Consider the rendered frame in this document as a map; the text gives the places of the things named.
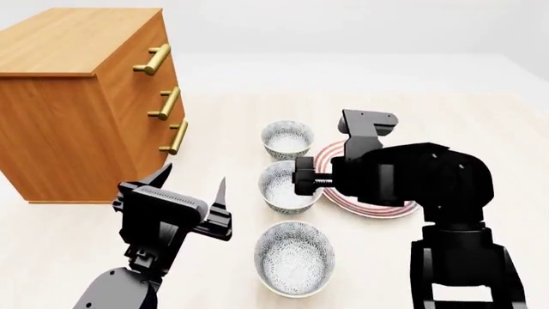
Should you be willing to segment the red striped white plate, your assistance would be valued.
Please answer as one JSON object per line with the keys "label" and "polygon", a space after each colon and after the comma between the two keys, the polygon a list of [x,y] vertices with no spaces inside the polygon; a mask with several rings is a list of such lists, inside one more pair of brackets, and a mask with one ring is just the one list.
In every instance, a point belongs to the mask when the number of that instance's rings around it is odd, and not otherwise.
{"label": "red striped white plate", "polygon": [[[331,143],[323,148],[315,157],[314,164],[317,173],[332,173],[331,159],[336,156],[344,155],[345,141]],[[405,202],[401,208],[382,207],[360,203],[356,197],[347,197],[342,195],[333,187],[325,187],[323,195],[332,203],[355,215],[361,215],[368,218],[392,219],[411,215],[419,210],[419,205],[415,202]]]}

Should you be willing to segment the patterned black white bowl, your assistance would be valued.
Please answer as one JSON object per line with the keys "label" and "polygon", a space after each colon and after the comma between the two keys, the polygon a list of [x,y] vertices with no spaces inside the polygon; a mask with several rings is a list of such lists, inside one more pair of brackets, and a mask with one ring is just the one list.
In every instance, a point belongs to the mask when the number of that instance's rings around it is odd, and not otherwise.
{"label": "patterned black white bowl", "polygon": [[258,180],[258,189],[265,203],[277,213],[297,215],[320,199],[323,189],[317,189],[312,196],[300,196],[294,192],[292,175],[295,161],[277,161],[266,167]]}
{"label": "patterned black white bowl", "polygon": [[285,298],[307,298],[328,284],[335,269],[335,250],[310,223],[282,221],[259,236],[253,260],[268,290]]}
{"label": "patterned black white bowl", "polygon": [[290,161],[308,153],[314,142],[308,125],[292,120],[280,120],[262,129],[262,144],[267,153],[278,161]]}

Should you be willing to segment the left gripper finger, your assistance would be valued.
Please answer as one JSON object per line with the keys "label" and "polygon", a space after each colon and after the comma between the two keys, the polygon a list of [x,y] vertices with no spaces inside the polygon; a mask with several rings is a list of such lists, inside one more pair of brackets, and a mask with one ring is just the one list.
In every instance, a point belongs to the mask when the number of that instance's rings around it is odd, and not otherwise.
{"label": "left gripper finger", "polygon": [[137,192],[140,193],[162,193],[163,184],[168,179],[172,171],[172,163],[166,164],[161,169],[153,172],[148,177],[138,181]]}
{"label": "left gripper finger", "polygon": [[226,178],[223,178],[220,182],[216,198],[209,210],[208,220],[218,226],[232,226],[232,213],[226,208]]}

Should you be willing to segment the wooden three-drawer cabinet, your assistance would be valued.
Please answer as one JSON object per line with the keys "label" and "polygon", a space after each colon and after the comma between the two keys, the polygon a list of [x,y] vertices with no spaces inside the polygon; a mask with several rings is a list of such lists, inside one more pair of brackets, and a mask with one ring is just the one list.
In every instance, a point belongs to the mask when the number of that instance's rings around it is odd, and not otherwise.
{"label": "wooden three-drawer cabinet", "polygon": [[53,8],[0,30],[0,172],[29,203],[110,203],[118,184],[160,169],[185,120],[150,118],[179,87],[158,8]]}

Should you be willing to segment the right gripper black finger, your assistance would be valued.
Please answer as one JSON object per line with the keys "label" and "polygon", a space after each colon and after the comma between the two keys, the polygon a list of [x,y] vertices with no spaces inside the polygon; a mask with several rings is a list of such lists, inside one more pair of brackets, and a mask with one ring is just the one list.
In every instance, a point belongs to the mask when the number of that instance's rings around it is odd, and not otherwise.
{"label": "right gripper black finger", "polygon": [[316,169],[314,158],[310,156],[299,157],[295,160],[293,173],[294,192],[300,196],[312,196],[317,190]]}

